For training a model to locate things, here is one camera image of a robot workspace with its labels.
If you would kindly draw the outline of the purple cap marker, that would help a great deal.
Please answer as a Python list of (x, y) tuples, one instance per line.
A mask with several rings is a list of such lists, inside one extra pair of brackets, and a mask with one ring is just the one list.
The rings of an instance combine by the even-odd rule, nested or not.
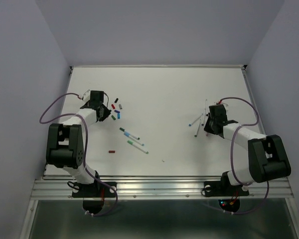
[(202, 117), (201, 117), (201, 126), (205, 125), (205, 121), (206, 121), (206, 111), (204, 111), (204, 113), (202, 114)]

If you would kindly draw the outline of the dark green cap marker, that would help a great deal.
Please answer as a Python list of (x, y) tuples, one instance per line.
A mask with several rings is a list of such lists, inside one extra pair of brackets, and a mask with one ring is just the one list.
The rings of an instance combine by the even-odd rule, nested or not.
[(126, 133), (126, 134), (128, 134), (128, 135), (130, 135), (132, 138), (134, 138), (134, 139), (137, 139), (137, 140), (139, 140), (140, 139), (140, 137), (138, 137), (138, 136), (135, 136), (135, 135), (133, 135), (133, 134), (131, 134), (130, 132), (128, 132), (127, 130), (125, 130), (124, 128), (122, 128), (122, 127), (120, 127), (119, 128), (122, 132), (124, 132), (124, 133)]

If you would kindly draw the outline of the light blue cap marker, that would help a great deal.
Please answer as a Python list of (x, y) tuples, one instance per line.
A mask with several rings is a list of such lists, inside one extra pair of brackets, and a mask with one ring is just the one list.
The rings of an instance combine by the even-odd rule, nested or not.
[(135, 139), (134, 137), (132, 137), (130, 134), (128, 134), (127, 132), (124, 133), (124, 135), (126, 137), (128, 137), (130, 140), (134, 141), (135, 143), (144, 146), (144, 144), (142, 142), (140, 142), (138, 139)]

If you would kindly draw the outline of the teal green cap marker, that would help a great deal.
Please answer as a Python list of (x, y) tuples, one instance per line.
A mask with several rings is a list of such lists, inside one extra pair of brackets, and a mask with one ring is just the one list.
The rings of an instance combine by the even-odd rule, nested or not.
[(127, 143), (137, 148), (138, 150), (142, 151), (143, 153), (149, 154), (147, 150), (143, 149), (141, 146), (138, 146), (137, 144), (134, 144), (132, 141), (128, 140)]

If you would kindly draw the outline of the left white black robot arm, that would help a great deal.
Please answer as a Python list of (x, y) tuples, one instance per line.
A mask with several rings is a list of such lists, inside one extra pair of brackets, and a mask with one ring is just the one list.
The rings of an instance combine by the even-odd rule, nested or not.
[(41, 115), (41, 124), (50, 124), (46, 147), (46, 163), (68, 172), (73, 176), (77, 185), (72, 189), (84, 191), (89, 196), (100, 193), (101, 185), (99, 174), (86, 163), (88, 146), (88, 127), (103, 122), (111, 114), (104, 98), (109, 99), (104, 91), (88, 90), (83, 95), (66, 93), (58, 97), (48, 108), (50, 109), (62, 97), (74, 95), (83, 101), (83, 106), (76, 113), (62, 114), (47, 121)]

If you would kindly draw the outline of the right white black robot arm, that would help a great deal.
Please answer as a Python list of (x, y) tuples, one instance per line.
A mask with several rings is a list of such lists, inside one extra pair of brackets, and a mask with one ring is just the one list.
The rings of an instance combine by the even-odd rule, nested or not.
[[(274, 179), (288, 177), (291, 165), (278, 135), (265, 135), (249, 130), (235, 120), (228, 120), (224, 105), (209, 107), (204, 130), (231, 142), (230, 171), (224, 172), (218, 181), (206, 181), (202, 189), (205, 197), (248, 196), (248, 186)], [(236, 170), (234, 167), (234, 145), (248, 153), (248, 164)]]

